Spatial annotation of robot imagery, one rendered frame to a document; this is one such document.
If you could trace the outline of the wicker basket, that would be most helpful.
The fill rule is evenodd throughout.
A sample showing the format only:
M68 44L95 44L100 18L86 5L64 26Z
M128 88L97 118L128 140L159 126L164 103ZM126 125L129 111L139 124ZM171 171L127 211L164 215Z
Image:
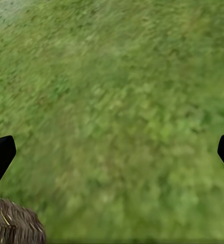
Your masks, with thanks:
M0 244L47 244L45 227L37 213L0 198Z

